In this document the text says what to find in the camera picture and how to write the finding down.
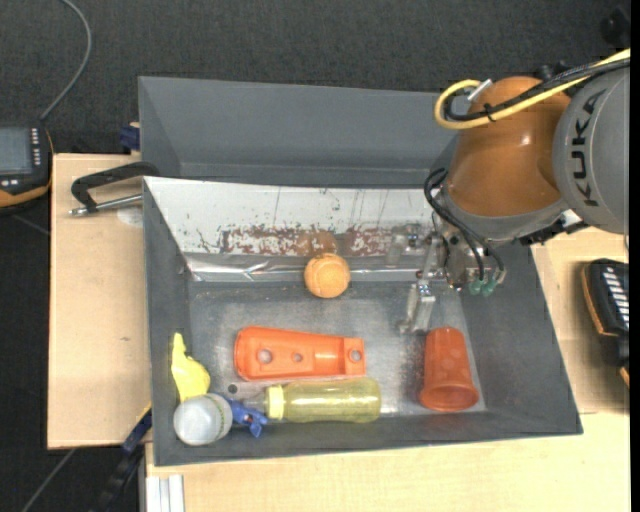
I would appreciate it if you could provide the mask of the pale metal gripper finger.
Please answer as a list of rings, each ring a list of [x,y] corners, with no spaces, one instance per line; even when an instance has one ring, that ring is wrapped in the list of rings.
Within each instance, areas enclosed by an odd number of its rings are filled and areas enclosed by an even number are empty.
[[[418,285],[413,283],[409,287],[406,305],[405,305],[405,316],[403,319],[399,320],[397,323],[398,330],[401,333],[411,332],[414,328],[414,322],[416,317],[416,310],[418,308],[420,302],[420,292],[418,290]]]
[[[417,286],[417,299],[413,317],[413,330],[425,331],[429,327],[431,314],[436,303],[436,296],[426,284]]]

